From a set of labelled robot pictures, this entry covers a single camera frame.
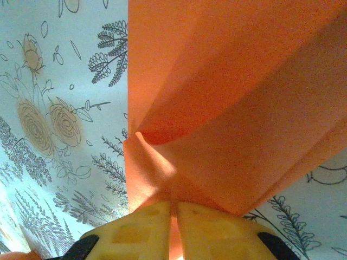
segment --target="printed flower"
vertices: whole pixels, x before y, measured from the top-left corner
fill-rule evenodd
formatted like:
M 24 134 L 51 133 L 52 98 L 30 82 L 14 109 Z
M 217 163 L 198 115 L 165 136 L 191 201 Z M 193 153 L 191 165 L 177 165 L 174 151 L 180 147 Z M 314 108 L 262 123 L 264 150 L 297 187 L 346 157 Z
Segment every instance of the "printed flower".
M 59 138 L 69 146 L 77 146 L 81 142 L 81 133 L 76 117 L 63 104 L 50 107 L 50 118 L 54 131 Z
M 43 65 L 41 49 L 36 39 L 30 34 L 25 34 L 22 48 L 25 56 L 23 67 L 28 67 L 32 72 L 37 73 Z
M 54 145 L 50 138 L 50 130 L 41 113 L 32 103 L 26 100 L 20 103 L 18 116 L 22 128 L 32 145 L 43 154 L 50 156 Z

